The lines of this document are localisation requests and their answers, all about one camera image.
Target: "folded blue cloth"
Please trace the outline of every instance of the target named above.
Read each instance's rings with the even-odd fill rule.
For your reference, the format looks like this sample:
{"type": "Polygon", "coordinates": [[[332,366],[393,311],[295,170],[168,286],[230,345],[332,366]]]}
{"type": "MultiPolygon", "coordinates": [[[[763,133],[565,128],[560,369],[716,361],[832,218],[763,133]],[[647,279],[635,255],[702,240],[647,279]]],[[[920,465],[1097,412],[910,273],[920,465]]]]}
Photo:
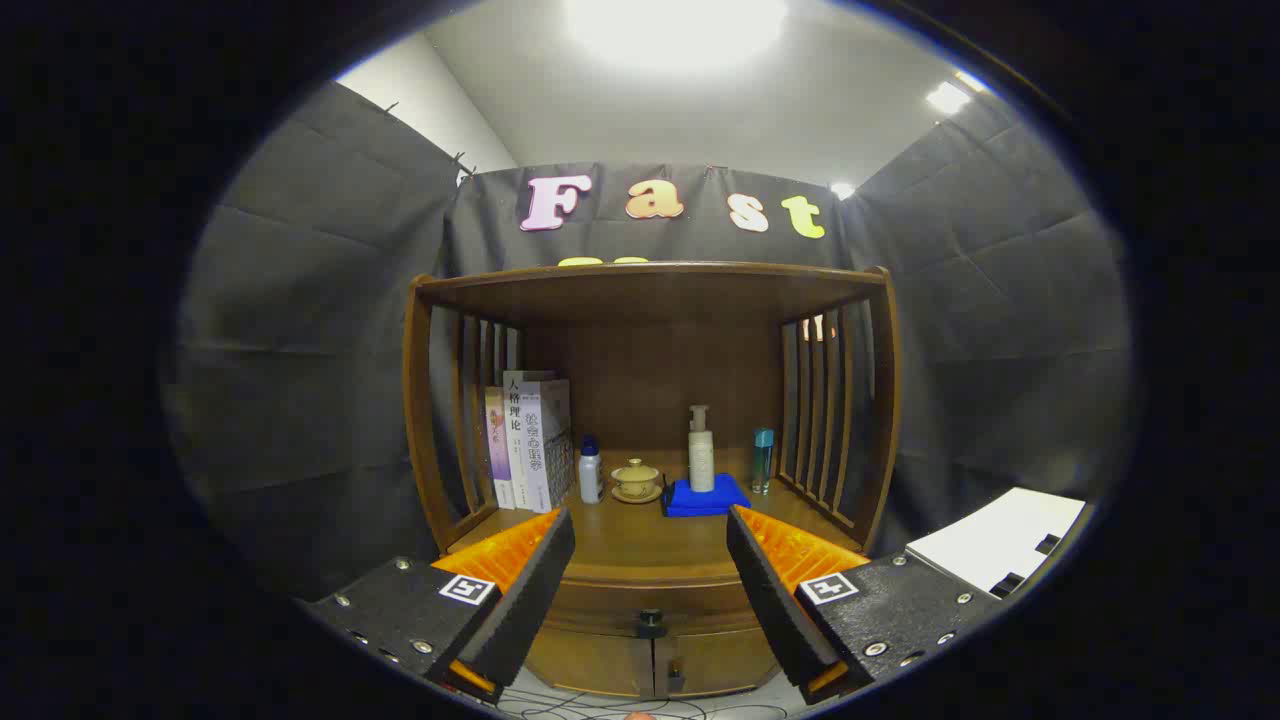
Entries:
{"type": "Polygon", "coordinates": [[[730,505],[751,506],[751,501],[742,495],[733,475],[717,473],[716,487],[710,492],[694,492],[689,487],[689,480],[681,478],[676,480],[671,502],[667,505],[667,515],[672,518],[724,515],[728,512],[730,505]]]}
{"type": "Polygon", "coordinates": [[[728,515],[724,507],[667,507],[668,518],[705,518],[708,515],[728,515]]]}

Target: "wooden cabinet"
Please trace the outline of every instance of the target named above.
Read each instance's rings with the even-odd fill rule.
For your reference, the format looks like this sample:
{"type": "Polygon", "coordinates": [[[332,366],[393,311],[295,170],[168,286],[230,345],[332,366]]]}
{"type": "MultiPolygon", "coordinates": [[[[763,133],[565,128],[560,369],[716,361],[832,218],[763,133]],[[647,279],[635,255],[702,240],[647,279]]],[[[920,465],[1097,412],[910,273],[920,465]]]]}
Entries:
{"type": "MultiPolygon", "coordinates": [[[[603,478],[627,457],[668,482],[684,477],[689,406],[707,404],[716,470],[745,491],[751,428],[777,429],[774,487],[749,495],[753,507],[860,551],[876,532],[896,452],[893,313],[892,283],[879,268],[644,263],[420,277],[406,315],[403,387],[431,533],[456,552],[532,516],[497,509],[476,423],[484,386],[521,357],[520,366],[570,379],[575,443],[584,433],[599,439],[603,478]],[[869,334],[859,329],[859,306],[869,334]],[[458,315],[449,333],[454,413],[445,418],[458,470],[448,474],[435,457],[435,438],[448,436],[435,432],[428,382],[436,311],[458,315]],[[872,368],[854,365],[860,342],[873,343],[872,368]],[[870,380],[855,382],[855,370],[870,380]],[[854,416],[863,405],[869,414],[854,416]],[[867,442],[851,451],[859,429],[867,442]]],[[[691,697],[748,689],[776,671],[726,547],[724,516],[664,518],[658,502],[608,495],[584,505],[576,487],[564,507],[576,548],[527,656],[534,674],[576,691],[691,697]],[[663,637],[641,637],[644,610],[662,612],[663,637]]]]}
{"type": "Polygon", "coordinates": [[[749,691],[778,671],[759,628],[663,638],[654,642],[654,662],[657,697],[749,691]]]}
{"type": "Polygon", "coordinates": [[[525,666],[548,685],[568,691],[652,697],[650,641],[543,628],[525,666]]]}

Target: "white pump bottle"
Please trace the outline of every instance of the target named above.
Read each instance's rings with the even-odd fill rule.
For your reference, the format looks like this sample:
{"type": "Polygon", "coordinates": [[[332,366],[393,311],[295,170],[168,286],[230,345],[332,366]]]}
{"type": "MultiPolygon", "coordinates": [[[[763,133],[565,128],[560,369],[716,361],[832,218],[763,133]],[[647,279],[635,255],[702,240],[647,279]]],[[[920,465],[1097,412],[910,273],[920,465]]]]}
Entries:
{"type": "Polygon", "coordinates": [[[716,450],[712,432],[707,429],[707,405],[690,405],[694,419],[689,421],[689,487],[694,492],[716,489],[716,450]]]}

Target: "small white bottle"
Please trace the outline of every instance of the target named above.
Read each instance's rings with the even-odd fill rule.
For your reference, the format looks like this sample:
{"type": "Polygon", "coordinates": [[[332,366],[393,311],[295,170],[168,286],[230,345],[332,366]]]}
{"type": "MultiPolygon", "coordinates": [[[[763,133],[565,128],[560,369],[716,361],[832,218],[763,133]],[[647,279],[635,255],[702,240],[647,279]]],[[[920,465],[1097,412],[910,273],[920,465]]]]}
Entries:
{"type": "Polygon", "coordinates": [[[689,423],[689,489],[716,489],[716,450],[712,432],[707,429],[707,405],[690,405],[694,419],[689,423]]]}
{"type": "Polygon", "coordinates": [[[595,505],[604,497],[604,486],[600,484],[600,448],[593,436],[582,438],[582,455],[577,459],[577,486],[586,505],[595,505]]]}

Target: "gray fabric backdrop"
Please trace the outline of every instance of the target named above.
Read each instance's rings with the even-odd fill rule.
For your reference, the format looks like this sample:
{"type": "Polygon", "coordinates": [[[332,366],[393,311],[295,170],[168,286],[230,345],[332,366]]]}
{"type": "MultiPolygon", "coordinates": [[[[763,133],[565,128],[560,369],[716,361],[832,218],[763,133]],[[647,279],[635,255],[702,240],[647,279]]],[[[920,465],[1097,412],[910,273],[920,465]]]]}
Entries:
{"type": "MultiPolygon", "coordinates": [[[[1050,149],[989,97],[845,202],[700,165],[521,168],[457,190],[456,176],[426,138],[332,85],[266,138],[210,218],[179,311],[174,442],[214,520],[283,592],[315,598],[390,555],[435,555],[401,404],[404,288],[419,273],[576,255],[888,266],[904,424],[876,555],[1011,484],[1094,497],[1125,445],[1117,245],[1050,149]],[[520,231],[527,179],[571,174],[595,187],[564,227],[520,231]],[[625,214],[627,188],[650,178],[676,184],[681,217],[625,214]],[[730,223],[732,192],[764,202],[768,232],[730,223]],[[791,228],[778,202],[792,195],[819,206],[823,238],[791,228]]],[[[448,364],[433,366],[443,388],[448,364]]],[[[448,433],[449,409],[436,414],[448,433]]],[[[438,446],[456,462],[447,436],[438,446]]]]}

